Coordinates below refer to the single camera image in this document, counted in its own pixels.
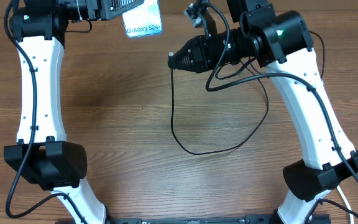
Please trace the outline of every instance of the wood plank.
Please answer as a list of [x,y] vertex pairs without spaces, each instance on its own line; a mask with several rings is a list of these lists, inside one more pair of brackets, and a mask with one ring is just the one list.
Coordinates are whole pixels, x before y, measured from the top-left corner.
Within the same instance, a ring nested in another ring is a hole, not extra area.
[[[303,16],[308,27],[324,38],[326,89],[343,129],[358,149],[358,12],[316,11]],[[70,218],[58,200],[23,220],[7,219],[4,213],[14,171],[4,163],[2,148],[14,144],[19,127],[21,73],[17,52],[1,24],[0,20],[0,223],[53,223]],[[282,168],[301,159],[296,131],[281,97],[269,80],[263,80],[270,113],[245,146],[214,156],[185,154],[169,129],[167,52],[178,50],[202,30],[193,29],[182,15],[164,15],[163,24],[162,35],[140,39],[126,37],[121,19],[95,22],[90,34],[67,34],[61,79],[63,122],[68,140],[86,148],[87,177],[95,194],[114,217],[271,213],[287,192]],[[71,24],[70,29],[86,29],[86,23]],[[321,44],[314,40],[321,55]],[[227,67],[223,73],[235,69]],[[199,152],[240,142],[265,111],[258,83],[207,93],[208,75],[175,71],[177,134],[189,149]],[[356,182],[348,179],[341,186],[358,211]],[[22,212],[47,195],[21,180],[12,210]],[[329,198],[341,202],[337,192]],[[333,223],[347,221],[345,213],[329,205],[319,207],[318,213],[329,213]]]
[[[10,0],[0,0],[0,18],[4,17],[4,13]],[[159,0],[160,10],[162,14],[183,14],[183,11],[194,0]],[[222,12],[229,12],[229,8],[225,0],[211,1]],[[353,0],[270,0],[276,11],[340,11],[340,10],[358,10],[358,1]]]

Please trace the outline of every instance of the green light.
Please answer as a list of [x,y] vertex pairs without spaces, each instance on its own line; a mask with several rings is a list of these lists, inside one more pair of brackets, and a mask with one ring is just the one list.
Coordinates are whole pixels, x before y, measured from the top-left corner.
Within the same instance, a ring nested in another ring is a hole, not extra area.
[[277,30],[277,35],[282,35],[284,30]]

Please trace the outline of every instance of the white card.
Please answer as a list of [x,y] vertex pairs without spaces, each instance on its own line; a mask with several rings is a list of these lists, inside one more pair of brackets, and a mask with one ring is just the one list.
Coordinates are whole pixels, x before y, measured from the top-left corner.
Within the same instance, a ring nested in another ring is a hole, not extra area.
[[162,22],[158,0],[144,0],[140,6],[125,12],[125,33],[128,37],[161,34]]

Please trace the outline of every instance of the wooden table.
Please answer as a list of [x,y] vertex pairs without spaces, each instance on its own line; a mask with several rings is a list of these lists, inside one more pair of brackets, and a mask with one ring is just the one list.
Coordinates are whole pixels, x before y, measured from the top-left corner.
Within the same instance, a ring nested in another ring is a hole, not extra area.
[[[302,14],[308,27],[324,38],[325,86],[343,129],[358,149],[358,11]],[[153,37],[128,39],[122,19],[95,22],[90,34],[67,34],[61,79],[63,122],[68,140],[86,149],[93,191],[113,217],[272,213],[288,190],[282,169],[301,159],[298,136],[281,96],[269,80],[263,80],[270,112],[240,149],[201,157],[183,152],[170,133],[167,58],[168,52],[202,30],[193,29],[182,15],[162,19],[163,34]],[[69,27],[86,28],[86,23]],[[314,40],[321,61],[321,44]],[[208,93],[204,90],[208,75],[175,71],[175,127],[183,143],[196,152],[239,143],[265,113],[264,94],[257,82]],[[53,223],[70,218],[56,199],[21,220],[5,214],[15,172],[4,162],[3,147],[15,143],[20,115],[19,58],[0,20],[0,223]],[[341,186],[358,212],[355,180],[349,178]],[[21,179],[12,211],[22,212],[47,195],[38,185]],[[342,203],[336,191],[328,198]],[[319,206],[318,213],[329,213],[334,223],[347,222],[347,215],[330,205]]]

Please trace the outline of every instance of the wooden surface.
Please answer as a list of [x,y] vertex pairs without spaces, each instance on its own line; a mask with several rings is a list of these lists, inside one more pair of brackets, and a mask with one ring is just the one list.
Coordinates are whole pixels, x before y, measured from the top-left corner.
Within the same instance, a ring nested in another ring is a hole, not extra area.
[[[4,17],[7,5],[11,0],[0,0],[0,18]],[[162,14],[183,14],[183,11],[195,0],[159,0]],[[229,12],[226,0],[212,0],[222,12]],[[270,0],[276,11],[318,11],[318,10],[358,10],[358,0]]]
[[[309,28],[324,38],[326,89],[343,129],[358,149],[358,12],[303,15]],[[153,37],[128,39],[120,19],[95,22],[90,34],[67,34],[61,79],[63,122],[68,140],[86,149],[93,191],[114,217],[272,213],[288,190],[282,169],[301,159],[296,131],[278,91],[263,80],[270,113],[245,146],[213,156],[184,153],[169,128],[167,57],[202,30],[193,29],[180,15],[162,19],[163,34]],[[70,25],[70,29],[85,28],[85,23]],[[321,56],[321,44],[315,40]],[[265,113],[257,82],[207,93],[208,75],[175,72],[177,134],[196,152],[237,144]],[[70,218],[58,200],[22,220],[8,219],[4,212],[15,172],[4,162],[3,147],[15,143],[20,115],[19,58],[0,20],[0,223],[53,223]],[[358,211],[354,179],[341,186]],[[22,212],[47,195],[21,179],[12,211]],[[336,191],[328,198],[342,203]],[[347,215],[330,205],[320,206],[318,212],[329,213],[334,223],[347,222]]]

